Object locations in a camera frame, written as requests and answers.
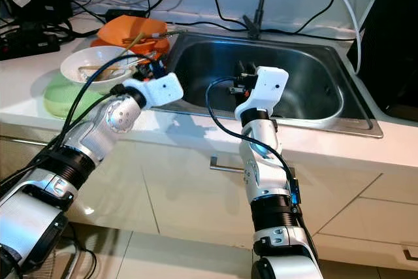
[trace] white countertop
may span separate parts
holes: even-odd
[[[89,19],[74,21],[78,31],[92,28]],[[0,62],[0,122],[58,131],[63,124],[43,106],[43,93],[61,62],[71,53],[88,46],[89,39],[76,39],[61,46],[61,51]],[[289,37],[280,37],[289,41]],[[292,41],[323,44],[324,41],[292,37]],[[327,41],[351,67],[344,44]],[[240,132],[240,123],[221,120],[225,127]],[[373,171],[411,171],[418,168],[418,127],[379,121],[382,139],[314,131],[297,127],[279,127],[283,156],[297,163],[326,163]],[[126,139],[179,145],[214,152],[238,153],[239,140],[218,129],[211,118],[145,111]]]

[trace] metal handle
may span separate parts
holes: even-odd
[[[243,168],[235,168],[235,167],[227,167],[227,166],[218,165],[216,156],[212,156],[210,158],[209,169],[227,171],[227,172],[235,172],[235,173],[243,173],[244,172]]]
[[[407,261],[418,261],[418,257],[411,256],[411,253],[408,249],[404,250],[404,255]]]
[[[25,140],[25,139],[20,139],[18,137],[6,137],[4,135],[0,135],[0,140],[6,140],[8,142],[15,142],[15,143],[20,143],[20,144],[29,144],[29,145],[35,145],[35,146],[46,146],[46,145],[48,145],[47,142],[41,142],[41,141],[37,141],[37,140]]]

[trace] sink basin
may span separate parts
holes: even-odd
[[[279,124],[382,136],[338,54],[328,46],[181,34],[168,65],[177,74],[184,97],[159,110],[208,115],[206,88],[217,78],[238,75],[238,61],[278,67],[289,73],[284,93],[274,107],[273,117]],[[235,97],[228,93],[230,86],[230,82],[223,82],[210,96],[215,113],[223,118],[233,118],[236,108]]]

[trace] white hose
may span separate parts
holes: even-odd
[[[360,71],[361,65],[361,40],[360,40],[360,29],[357,24],[356,17],[354,15],[354,11],[351,8],[350,2],[348,0],[343,0],[344,4],[346,5],[348,12],[350,13],[351,19],[353,20],[354,30],[355,30],[355,38],[357,40],[357,68],[355,70],[355,74],[358,74]]]

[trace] bowl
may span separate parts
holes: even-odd
[[[104,65],[107,61],[120,55],[124,50],[124,48],[117,46],[97,46],[79,50],[63,61],[60,68],[61,74],[72,83],[83,86],[86,81],[84,80],[82,72],[78,70],[79,67],[85,65]],[[133,52],[128,50],[126,54],[133,54]],[[123,66],[137,59],[137,57],[127,58],[116,62],[113,65]],[[108,80],[92,82],[88,90],[99,93],[108,93],[116,84],[122,83],[131,75],[132,71],[127,69],[125,73],[120,76],[109,78]]]

